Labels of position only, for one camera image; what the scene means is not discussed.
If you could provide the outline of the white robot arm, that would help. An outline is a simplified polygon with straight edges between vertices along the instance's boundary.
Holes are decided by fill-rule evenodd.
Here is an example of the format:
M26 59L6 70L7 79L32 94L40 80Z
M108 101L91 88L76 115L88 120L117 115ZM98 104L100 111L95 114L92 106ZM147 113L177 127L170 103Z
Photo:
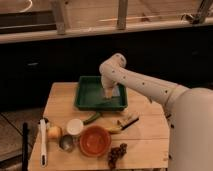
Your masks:
M125 68L116 53L99 67L104 95L120 83L161 104L170 126L168 171L213 171L213 90L185 86Z

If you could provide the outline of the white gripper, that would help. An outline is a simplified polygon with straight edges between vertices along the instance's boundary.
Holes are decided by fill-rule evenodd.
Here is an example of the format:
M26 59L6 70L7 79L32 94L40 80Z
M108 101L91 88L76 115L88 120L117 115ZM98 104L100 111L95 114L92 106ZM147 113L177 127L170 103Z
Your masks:
M101 83L104 90L104 97L110 99L113 96L113 88L115 87L115 82L105 76L101 77Z

